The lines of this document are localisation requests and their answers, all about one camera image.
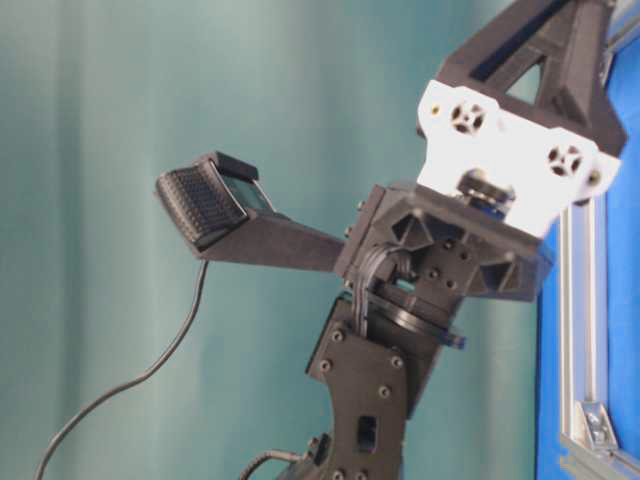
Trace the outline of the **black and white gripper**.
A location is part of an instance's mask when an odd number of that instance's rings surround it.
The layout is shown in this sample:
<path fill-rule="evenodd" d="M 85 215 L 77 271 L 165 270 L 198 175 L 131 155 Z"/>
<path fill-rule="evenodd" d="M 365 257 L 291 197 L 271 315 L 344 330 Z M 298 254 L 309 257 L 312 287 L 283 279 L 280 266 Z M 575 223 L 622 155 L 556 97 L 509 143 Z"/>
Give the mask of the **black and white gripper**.
<path fill-rule="evenodd" d="M 616 155 L 563 127 L 509 112 L 471 88 L 431 81 L 415 182 L 376 186 L 335 264 L 356 289 L 386 245 L 402 249 L 416 295 L 533 300 L 551 268 L 543 240 L 571 204 L 605 193 Z"/>

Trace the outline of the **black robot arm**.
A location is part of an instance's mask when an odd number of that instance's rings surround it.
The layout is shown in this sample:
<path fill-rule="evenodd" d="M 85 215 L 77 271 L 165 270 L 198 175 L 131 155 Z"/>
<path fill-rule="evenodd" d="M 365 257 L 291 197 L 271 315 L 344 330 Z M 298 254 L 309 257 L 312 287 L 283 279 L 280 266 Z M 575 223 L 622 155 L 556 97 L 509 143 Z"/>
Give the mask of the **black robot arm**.
<path fill-rule="evenodd" d="M 544 239 L 605 193 L 625 131 L 601 83 L 611 1 L 517 1 L 444 62 L 418 106 L 424 165 L 375 186 L 334 270 L 307 371 L 333 426 L 287 479 L 396 479 L 405 426 L 467 298 L 532 301 Z"/>

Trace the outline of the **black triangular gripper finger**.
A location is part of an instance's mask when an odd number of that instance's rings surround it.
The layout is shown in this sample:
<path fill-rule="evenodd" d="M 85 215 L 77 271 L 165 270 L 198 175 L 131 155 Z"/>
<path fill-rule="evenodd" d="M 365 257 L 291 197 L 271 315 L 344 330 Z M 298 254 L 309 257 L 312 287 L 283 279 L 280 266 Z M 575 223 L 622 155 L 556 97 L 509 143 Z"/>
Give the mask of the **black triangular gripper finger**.
<path fill-rule="evenodd" d="M 451 53 L 436 79 L 617 156 L 627 135 L 600 80 L 613 7 L 611 1 L 515 1 Z"/>

